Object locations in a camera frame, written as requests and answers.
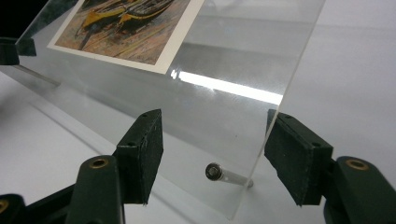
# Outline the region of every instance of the brass rivet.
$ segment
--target brass rivet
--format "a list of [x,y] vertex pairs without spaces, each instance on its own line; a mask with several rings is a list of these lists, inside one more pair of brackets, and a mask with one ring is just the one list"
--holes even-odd
[[90,163],[92,169],[99,169],[108,165],[108,160],[104,158],[97,159]]
[[358,160],[352,160],[352,159],[347,160],[346,165],[356,170],[365,171],[369,169],[369,166],[366,163]]
[[0,200],[0,214],[2,214],[8,208],[8,201],[7,200]]

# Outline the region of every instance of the white border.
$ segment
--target white border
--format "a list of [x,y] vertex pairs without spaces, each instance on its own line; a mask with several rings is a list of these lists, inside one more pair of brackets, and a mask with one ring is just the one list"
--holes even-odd
[[150,72],[155,72],[155,73],[160,73],[160,74],[165,74],[166,71],[168,70],[171,62],[175,58],[178,49],[181,46],[181,43],[183,42],[184,37],[186,36],[187,32],[189,31],[195,17],[197,16],[202,4],[204,3],[205,0],[190,0],[189,5],[186,7],[184,10],[183,15],[181,16],[179,22],[177,23],[177,26],[175,27],[175,30],[171,34],[171,36],[168,39],[168,42],[166,43],[165,47],[163,48],[163,51],[158,58],[157,62],[152,65],[152,64],[147,64],[147,63],[137,63],[133,61],[128,61],[124,59],[118,59],[118,58],[113,58],[101,54],[95,54],[95,53],[90,53],[90,52],[85,52],[77,49],[69,49],[65,47],[60,47],[56,46],[55,43],[58,41],[59,37],[62,35],[64,32],[64,29],[67,27],[69,22],[75,17],[77,14],[78,10],[82,6],[85,0],[79,0],[75,7],[72,9],[70,14],[67,16],[66,20],[62,24],[61,28],[56,32],[55,36],[51,39],[49,44],[47,45],[48,48],[50,49],[57,49],[60,51],[64,51],[67,53],[72,53],[72,54],[77,54],[80,56],[84,56],[87,58],[92,58],[92,59],[97,59],[109,63],[116,63],[120,65],[125,65],[137,69],[142,69]]

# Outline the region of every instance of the photograph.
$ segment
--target photograph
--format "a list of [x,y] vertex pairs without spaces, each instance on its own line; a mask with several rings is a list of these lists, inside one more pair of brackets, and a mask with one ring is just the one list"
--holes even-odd
[[164,74],[203,2],[81,0],[49,48]]

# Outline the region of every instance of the glass panel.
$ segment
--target glass panel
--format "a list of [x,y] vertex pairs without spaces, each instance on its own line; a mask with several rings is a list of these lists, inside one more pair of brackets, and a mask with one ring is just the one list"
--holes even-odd
[[[280,104],[323,3],[205,1],[165,75],[49,49],[70,10],[48,25],[39,15],[30,28],[35,30],[21,37],[34,39],[37,56],[21,57],[21,65],[62,85],[2,70],[113,144],[138,115],[160,108],[159,174],[232,218],[245,187],[209,181],[205,168],[214,161],[252,174],[267,111]],[[40,22],[46,24],[41,30]]]

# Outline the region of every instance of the printed picture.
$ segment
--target printed picture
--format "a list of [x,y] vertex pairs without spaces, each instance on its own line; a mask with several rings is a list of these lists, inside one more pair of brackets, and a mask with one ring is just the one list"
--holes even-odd
[[49,48],[164,74],[204,0],[80,0]]

